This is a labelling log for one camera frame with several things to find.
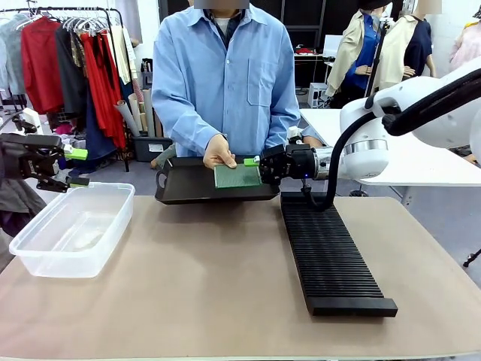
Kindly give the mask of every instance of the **black ribbed rack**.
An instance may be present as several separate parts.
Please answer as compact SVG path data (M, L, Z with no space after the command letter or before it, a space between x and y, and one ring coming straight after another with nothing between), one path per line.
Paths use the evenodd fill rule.
M320 212L302 193L283 193L281 207L313 316L396 316L398 307L384 298L334 206Z

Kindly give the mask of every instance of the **beige jacket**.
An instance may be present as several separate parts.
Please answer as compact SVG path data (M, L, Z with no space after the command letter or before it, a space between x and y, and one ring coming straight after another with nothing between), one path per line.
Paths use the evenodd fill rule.
M404 54L411 42L418 20L410 15L400 18L384 39L380 62L374 78L373 92L403 81Z
M337 51L336 61L328 78L327 96L333 96L343 83L346 73L359 58L364 45L364 16L361 11L354 14L343 33Z

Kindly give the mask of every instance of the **navy top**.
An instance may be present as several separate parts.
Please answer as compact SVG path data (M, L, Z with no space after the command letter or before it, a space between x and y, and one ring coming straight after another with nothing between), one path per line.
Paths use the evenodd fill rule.
M428 56L433 53L433 41L431 40L431 25L428 21L418 20L418 25L414 29L413 38L407 45L404 54L404 65L409 66L420 77L424 71Z
M374 57L376 56L376 48L380 42L380 35L373 28L373 18L369 14L363 14L363 16L365 34L362 50L358 59L352 64L351 68L346 73L343 84L366 89L368 87L369 76L357 75L355 70L363 65L373 66Z

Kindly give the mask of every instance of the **red dress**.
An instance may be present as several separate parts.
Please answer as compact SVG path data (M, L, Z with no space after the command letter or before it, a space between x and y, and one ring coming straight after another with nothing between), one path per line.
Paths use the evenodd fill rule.
M62 109L63 95L55 31L61 25L42 17L22 30L22 67L26 93L39 114Z
M112 138L118 148L126 147L126 136L122 115L115 105L122 100L119 77L106 37L82 34L80 38L85 50L87 77L92 93L98 126L105 136Z

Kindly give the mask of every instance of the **clear plastic bin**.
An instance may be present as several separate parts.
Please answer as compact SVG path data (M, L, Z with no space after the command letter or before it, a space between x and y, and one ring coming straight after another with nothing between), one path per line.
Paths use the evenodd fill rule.
M91 183L57 196L10 243L34 276L93 278L132 218L131 184Z

